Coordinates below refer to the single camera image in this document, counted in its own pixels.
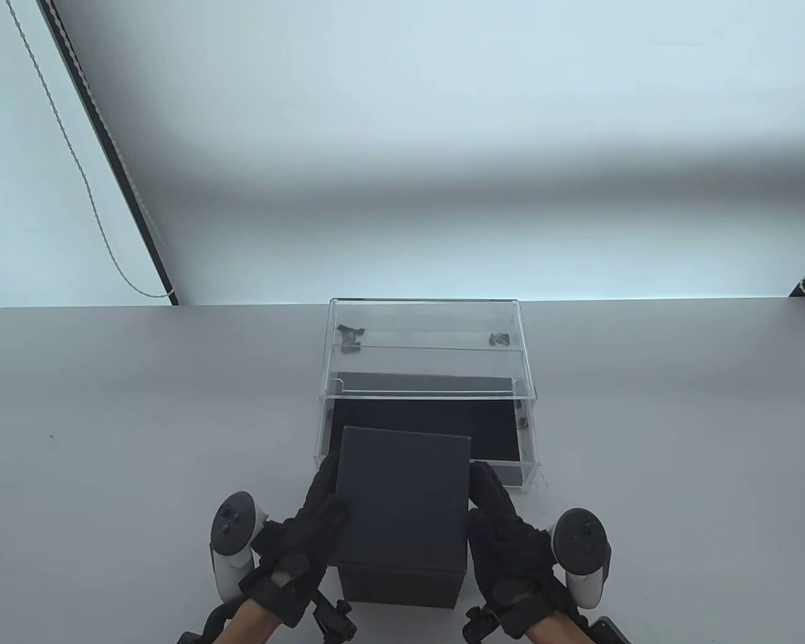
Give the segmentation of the person's right hand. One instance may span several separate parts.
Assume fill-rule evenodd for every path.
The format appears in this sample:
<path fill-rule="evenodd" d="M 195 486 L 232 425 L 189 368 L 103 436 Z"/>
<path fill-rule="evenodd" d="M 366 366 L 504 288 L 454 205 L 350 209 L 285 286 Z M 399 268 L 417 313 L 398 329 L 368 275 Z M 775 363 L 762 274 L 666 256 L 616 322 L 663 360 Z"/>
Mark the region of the person's right hand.
<path fill-rule="evenodd" d="M 573 623 L 578 605 L 555 576 L 549 535 L 526 523 L 510 494 L 485 461 L 470 464 L 465 519 L 475 579 L 486 607 L 503 631 L 519 640 L 529 629 L 564 614 Z"/>

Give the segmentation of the person's left hand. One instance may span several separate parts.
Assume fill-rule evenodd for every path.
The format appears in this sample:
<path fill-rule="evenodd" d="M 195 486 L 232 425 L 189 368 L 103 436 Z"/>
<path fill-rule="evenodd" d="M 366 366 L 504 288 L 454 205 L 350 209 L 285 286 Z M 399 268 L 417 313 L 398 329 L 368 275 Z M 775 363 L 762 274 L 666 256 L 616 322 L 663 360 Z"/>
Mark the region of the person's left hand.
<path fill-rule="evenodd" d="M 319 591 L 346 525 L 347 507 L 336 494 L 339 460 L 338 453 L 323 460 L 295 516 L 262 528 L 258 567 L 239 583 L 244 597 L 289 628 Z"/>

